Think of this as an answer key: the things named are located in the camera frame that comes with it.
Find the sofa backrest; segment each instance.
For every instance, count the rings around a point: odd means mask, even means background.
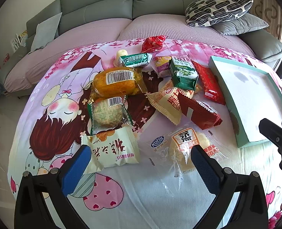
[[[193,0],[55,0],[27,22],[27,48],[36,27],[46,19],[63,12],[55,37],[83,24],[110,18],[135,19],[148,14],[184,15]]]

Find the black and white patterned pillow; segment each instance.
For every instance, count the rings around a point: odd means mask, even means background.
[[[208,27],[243,16],[253,0],[195,0],[186,8],[186,23],[191,27]]]

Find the cartoon girl's face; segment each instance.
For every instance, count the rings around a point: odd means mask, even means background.
[[[47,113],[50,118],[62,119],[63,123],[73,121],[77,115],[82,113],[76,101],[70,98],[60,98],[49,105]]]

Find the red wrapper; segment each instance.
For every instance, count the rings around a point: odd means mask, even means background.
[[[151,53],[161,50],[163,42],[166,40],[166,38],[167,36],[164,35],[148,37],[143,42],[141,53]]]
[[[226,105],[224,95],[222,94],[222,91],[217,83],[217,80],[213,72],[210,70],[210,68],[205,67],[194,61],[192,61],[192,63],[194,64],[195,69],[198,72],[200,79],[204,84],[205,97],[207,97],[208,99],[214,102],[220,103],[222,105]]]
[[[222,123],[219,113],[207,103],[190,99],[178,94],[181,112],[193,121],[201,130],[218,126]]]

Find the metal bolt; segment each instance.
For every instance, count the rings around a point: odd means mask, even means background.
[[[51,174],[57,174],[57,172],[58,172],[58,168],[53,168],[50,170]]]
[[[259,174],[258,174],[258,172],[256,172],[256,171],[253,171],[253,172],[252,172],[252,175],[253,175],[254,177],[259,177]]]
[[[226,167],[226,168],[224,169],[224,172],[227,173],[227,174],[231,174],[231,173],[232,173],[232,170],[231,170],[230,168]]]
[[[26,170],[25,172],[22,173],[22,176],[23,176],[23,177],[28,177],[29,174],[30,174],[30,173]]]

